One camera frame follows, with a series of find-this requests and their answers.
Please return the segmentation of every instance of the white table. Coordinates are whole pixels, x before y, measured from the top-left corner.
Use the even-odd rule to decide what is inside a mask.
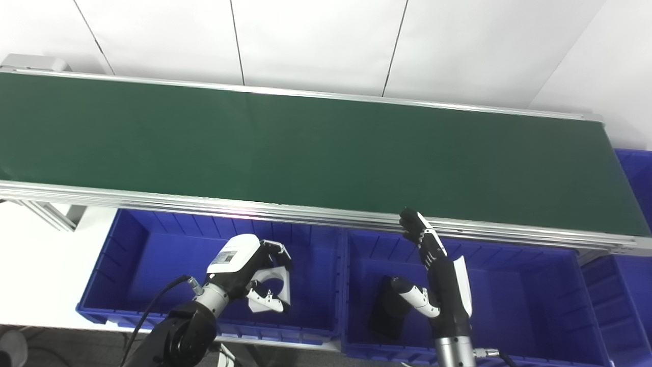
[[[75,311],[115,212],[89,207],[75,232],[60,232],[17,204],[0,204],[0,324],[132,332],[133,328],[111,322],[92,323]],[[221,336],[216,340],[340,350],[339,342],[310,345]]]

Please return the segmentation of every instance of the robotic hand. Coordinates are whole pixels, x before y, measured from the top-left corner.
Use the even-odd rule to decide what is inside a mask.
[[[439,236],[418,212],[406,208],[400,214],[403,237],[419,248],[433,293],[405,277],[392,279],[392,288],[428,318],[440,367],[475,367],[471,344],[471,289],[464,257],[452,261]]]
[[[197,365],[217,335],[217,317],[238,298],[246,296],[274,311],[289,311],[288,304],[252,280],[256,271],[271,267],[274,260],[292,269],[291,257],[281,243],[259,240],[254,234],[231,238],[208,266],[204,286],[197,284],[197,296],[171,310],[121,366]]]

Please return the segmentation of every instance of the green conveyor belt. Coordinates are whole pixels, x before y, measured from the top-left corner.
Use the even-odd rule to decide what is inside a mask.
[[[601,123],[0,73],[0,180],[648,236]]]

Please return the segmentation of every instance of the cable connector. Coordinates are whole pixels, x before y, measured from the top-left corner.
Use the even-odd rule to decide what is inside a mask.
[[[192,291],[195,292],[196,296],[201,296],[203,294],[203,288],[194,276],[191,276],[187,282],[190,284]]]
[[[473,355],[475,358],[500,357],[500,351],[495,348],[475,348]]]

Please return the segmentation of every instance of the white wall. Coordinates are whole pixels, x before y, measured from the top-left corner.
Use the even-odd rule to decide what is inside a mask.
[[[0,35],[81,72],[592,112],[652,150],[649,0],[0,0]]]
[[[652,150],[652,1],[607,0],[529,107],[600,114],[614,146]]]

